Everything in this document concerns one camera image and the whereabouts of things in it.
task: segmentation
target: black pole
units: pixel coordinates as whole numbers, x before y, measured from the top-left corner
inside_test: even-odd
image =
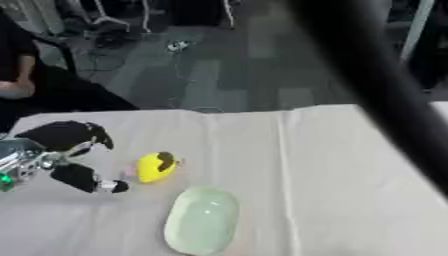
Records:
[[[290,0],[299,24],[365,111],[448,197],[448,129],[414,79],[399,67],[367,2]]]

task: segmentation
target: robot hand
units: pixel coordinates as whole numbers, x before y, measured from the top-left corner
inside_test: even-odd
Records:
[[[3,191],[29,179],[20,173],[33,176],[39,170],[49,171],[53,179],[88,193],[120,193],[129,189],[124,181],[102,180],[93,169],[69,161],[70,157],[86,154],[97,143],[113,149],[112,138],[97,124],[54,122],[15,137],[19,139],[2,144],[5,157],[0,157],[0,174],[8,178]]]

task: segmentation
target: yellow ball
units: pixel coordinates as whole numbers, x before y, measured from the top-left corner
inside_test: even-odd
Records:
[[[173,154],[158,152],[146,155],[137,163],[137,174],[140,182],[149,183],[169,176],[176,169]]]

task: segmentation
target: light green bowl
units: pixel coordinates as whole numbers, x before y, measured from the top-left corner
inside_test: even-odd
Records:
[[[213,188],[190,188],[171,209],[165,240],[183,254],[215,255],[232,241],[238,213],[238,201],[233,195]]]

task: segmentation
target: white tablecloth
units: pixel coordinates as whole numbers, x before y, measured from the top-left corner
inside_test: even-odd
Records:
[[[14,132],[56,120],[106,127],[116,148],[97,146],[79,159],[105,177],[150,152],[171,151],[186,165],[120,195],[87,194],[41,175],[1,195],[1,255],[179,255],[163,227],[175,198],[195,185],[227,190],[241,204],[222,255],[448,255],[446,202],[354,106],[39,115]]]

